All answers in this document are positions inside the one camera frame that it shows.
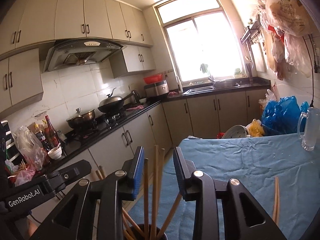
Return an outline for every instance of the marble tile backsplash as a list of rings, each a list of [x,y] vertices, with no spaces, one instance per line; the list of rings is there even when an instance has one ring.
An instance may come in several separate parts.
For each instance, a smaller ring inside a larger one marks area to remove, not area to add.
[[[46,72],[41,74],[41,80],[43,99],[6,118],[13,132],[21,125],[41,123],[36,116],[47,112],[55,129],[66,133],[71,130],[66,119],[76,113],[76,108],[95,109],[96,116],[101,115],[99,103],[113,88],[116,88],[114,95],[125,97],[135,89],[145,96],[143,75],[113,78],[108,59],[102,63]]]

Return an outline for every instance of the pot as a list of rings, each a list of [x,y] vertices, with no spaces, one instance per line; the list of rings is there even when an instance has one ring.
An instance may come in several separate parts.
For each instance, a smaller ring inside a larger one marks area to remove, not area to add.
[[[124,105],[124,101],[131,97],[132,95],[136,94],[136,91],[133,90],[129,95],[127,95],[125,98],[122,98],[121,96],[112,96],[113,91],[116,88],[112,90],[112,93],[107,95],[107,98],[102,100],[99,104],[98,110],[102,113],[108,114],[110,112],[115,112],[120,110],[120,108]]]
[[[96,118],[94,109],[90,111],[81,111],[81,108],[76,109],[76,114],[67,119],[68,125],[72,129],[77,129],[89,122],[92,122]]]

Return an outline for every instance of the clear glass pitcher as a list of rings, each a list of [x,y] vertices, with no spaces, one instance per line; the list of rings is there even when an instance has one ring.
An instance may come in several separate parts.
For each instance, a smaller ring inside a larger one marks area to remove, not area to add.
[[[306,127],[304,134],[300,134],[300,126],[303,118],[306,118]],[[298,121],[298,136],[302,139],[302,147],[306,151],[312,151],[315,148],[320,128],[320,110],[315,107],[309,107],[307,113],[301,113]]]

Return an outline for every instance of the window frame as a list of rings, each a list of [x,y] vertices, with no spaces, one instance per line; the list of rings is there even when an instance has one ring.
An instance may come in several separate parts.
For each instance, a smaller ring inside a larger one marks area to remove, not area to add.
[[[189,80],[189,81],[182,81],[181,75],[180,75],[180,69],[179,69],[179,67],[178,67],[178,64],[177,64],[177,61],[176,61],[176,58],[175,58],[175,55],[174,55],[174,50],[173,50],[172,45],[171,45],[171,41],[170,41],[170,38],[169,38],[169,35],[168,35],[168,32],[167,32],[167,28],[172,27],[172,26],[175,26],[175,25],[180,24],[180,23],[183,23],[183,22],[187,22],[187,21],[192,20],[193,23],[194,23],[194,25],[195,25],[195,27],[196,27],[196,30],[198,31],[198,28],[197,28],[197,25],[196,25],[196,22],[195,22],[195,18],[200,17],[200,16],[203,16],[203,15],[207,15],[207,14],[213,14],[213,13],[220,13],[220,12],[222,12],[222,13],[224,14],[225,18],[227,19],[228,24],[229,24],[229,26],[230,26],[230,28],[231,28],[231,30],[232,30],[232,33],[233,33],[233,35],[234,35],[234,37],[235,37],[235,39],[236,39],[235,33],[234,33],[234,31],[233,31],[233,29],[232,29],[232,26],[231,26],[231,23],[230,23],[227,15],[226,15],[226,13],[225,13],[225,10],[223,9],[220,1],[219,1],[219,0],[216,0],[217,3],[219,4],[219,8],[214,8],[214,9],[209,9],[209,10],[205,10],[205,11],[201,11],[201,12],[189,14],[189,15],[180,17],[180,18],[178,18],[178,19],[172,20],[172,21],[167,22],[167,23],[164,24],[164,23],[162,22],[162,18],[161,18],[161,15],[160,15],[160,13],[159,13],[158,8],[161,7],[161,6],[163,6],[163,5],[166,5],[166,4],[168,4],[168,3],[171,3],[171,2],[173,2],[173,1],[176,1],[176,0],[168,0],[168,1],[164,2],[164,3],[161,3],[161,4],[157,5],[157,6],[155,6],[155,11],[156,11],[156,13],[157,13],[157,17],[158,17],[158,19],[159,19],[160,25],[161,25],[161,27],[162,27],[162,29],[163,29],[163,31],[164,31],[164,36],[165,36],[165,39],[166,39],[167,44],[168,44],[168,46],[169,46],[169,53],[170,53],[171,56],[172,56],[172,60],[173,60],[173,64],[174,64],[175,71],[176,71],[177,75],[179,76],[183,87],[188,86],[188,85],[191,85],[191,84],[211,83],[211,81],[209,81],[208,78],[200,78],[200,79],[194,79],[194,80]],[[238,52],[239,52],[239,56],[240,56],[240,57],[243,57],[242,53],[241,53],[240,51],[238,51]],[[233,76],[219,77],[219,80],[223,80],[223,79],[227,79],[227,78],[233,78]]]

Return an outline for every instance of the black countertop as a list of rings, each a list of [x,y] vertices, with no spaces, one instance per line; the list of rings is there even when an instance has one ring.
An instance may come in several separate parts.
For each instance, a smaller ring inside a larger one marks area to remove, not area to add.
[[[52,162],[44,167],[41,172],[41,174],[48,174],[55,169],[59,168],[69,160],[71,160],[73,157],[78,155],[79,153],[85,151],[101,139],[105,138],[109,134],[113,133],[115,130],[121,128],[126,123],[130,122],[132,119],[138,117],[139,115],[143,114],[144,112],[150,110],[154,106],[159,105],[161,102],[167,102],[172,100],[179,100],[179,99],[186,99],[186,98],[194,98],[194,97],[202,97],[202,96],[208,96],[208,95],[216,95],[216,94],[223,94],[223,93],[230,93],[230,92],[239,92],[239,91],[248,91],[248,90],[258,90],[258,89],[270,89],[270,80],[260,78],[260,77],[254,77],[253,78],[253,84],[250,85],[248,78],[241,78],[237,79],[237,83],[240,85],[240,87],[234,87],[234,88],[226,88],[226,89],[219,89],[219,90],[212,90],[207,92],[199,92],[196,94],[189,94],[189,95],[183,95],[178,94],[174,96],[170,96],[167,98],[163,98],[162,100],[158,101],[150,101],[146,102],[143,106],[143,109],[135,110],[135,111],[125,111],[125,116],[122,117],[117,121],[117,125],[111,129],[108,129],[106,126],[106,123],[102,122],[98,124],[97,132],[90,136],[85,141],[78,141],[78,140],[68,140],[66,145],[64,146],[64,150],[66,152],[66,156],[61,156],[58,160],[52,160]],[[192,88],[198,88],[198,87],[204,87],[208,86],[210,84],[198,84],[193,86],[184,87],[183,90],[187,91]]]

